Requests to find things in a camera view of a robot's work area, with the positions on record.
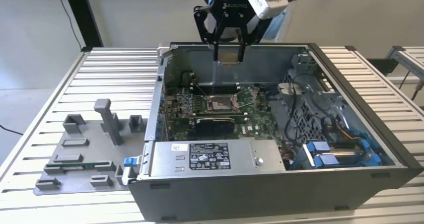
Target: yellow wire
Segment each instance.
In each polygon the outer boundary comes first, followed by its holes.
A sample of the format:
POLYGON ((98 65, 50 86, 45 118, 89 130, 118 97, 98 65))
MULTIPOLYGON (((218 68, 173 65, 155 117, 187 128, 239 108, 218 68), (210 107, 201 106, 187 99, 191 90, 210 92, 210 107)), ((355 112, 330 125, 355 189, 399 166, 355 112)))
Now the yellow wire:
POLYGON ((342 133, 349 139, 351 139, 351 136, 349 136, 349 134, 347 134, 342 129, 338 128, 338 130, 341 131, 341 133, 342 133))

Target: aluminum extrusion table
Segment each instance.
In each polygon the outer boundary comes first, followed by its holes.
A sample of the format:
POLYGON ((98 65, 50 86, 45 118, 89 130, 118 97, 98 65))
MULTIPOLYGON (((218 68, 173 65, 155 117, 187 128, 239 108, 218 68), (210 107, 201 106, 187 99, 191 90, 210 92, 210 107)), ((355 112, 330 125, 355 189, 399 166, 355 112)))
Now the aluminum extrusion table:
MULTIPOLYGON (((321 47, 341 74, 424 165, 424 113, 357 51, 321 47)), ((129 191, 34 196, 31 189, 53 153, 70 113, 98 119, 97 98, 111 100, 119 118, 147 117, 157 71, 155 49, 94 48, 81 53, 0 167, 0 222, 145 223, 129 191)), ((385 190, 355 211, 285 215, 193 224, 424 223, 424 173, 385 190)))
POLYGON ((387 59, 394 59, 424 81, 424 47, 393 46, 387 59))

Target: black pole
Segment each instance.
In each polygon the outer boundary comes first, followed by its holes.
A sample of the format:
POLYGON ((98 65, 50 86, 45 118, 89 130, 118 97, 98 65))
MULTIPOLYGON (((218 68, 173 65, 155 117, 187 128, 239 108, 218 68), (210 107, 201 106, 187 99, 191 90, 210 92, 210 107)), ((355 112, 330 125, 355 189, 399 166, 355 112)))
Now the black pole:
POLYGON ((83 43, 87 48, 102 47, 97 24, 87 0, 67 0, 83 43))

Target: white wall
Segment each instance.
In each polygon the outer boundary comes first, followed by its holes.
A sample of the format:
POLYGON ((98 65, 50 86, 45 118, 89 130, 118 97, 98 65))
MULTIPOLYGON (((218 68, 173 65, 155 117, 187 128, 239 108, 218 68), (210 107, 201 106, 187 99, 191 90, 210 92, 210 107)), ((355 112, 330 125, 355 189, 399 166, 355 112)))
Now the white wall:
POLYGON ((367 57, 424 46, 424 0, 297 0, 285 42, 353 45, 367 57))
MULTIPOLYGON (((191 10, 202 0, 90 3, 105 46, 198 41, 191 10)), ((422 11, 424 0, 298 0, 283 39, 381 57, 391 45, 424 45, 422 11)), ((0 89, 54 87, 77 52, 58 0, 0 0, 0 89)))
POLYGON ((198 41, 193 7, 202 0, 89 0, 105 46, 198 41))
POLYGON ((54 87, 77 53, 58 0, 0 0, 0 89, 54 87))

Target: motherboard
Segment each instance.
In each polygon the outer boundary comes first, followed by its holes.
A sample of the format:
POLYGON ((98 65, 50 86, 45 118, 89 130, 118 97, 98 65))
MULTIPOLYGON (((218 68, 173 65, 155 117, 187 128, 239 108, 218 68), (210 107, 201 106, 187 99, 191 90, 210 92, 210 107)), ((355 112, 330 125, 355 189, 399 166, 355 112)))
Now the motherboard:
POLYGON ((166 96, 165 106, 169 140, 281 140, 258 85, 193 84, 166 96))

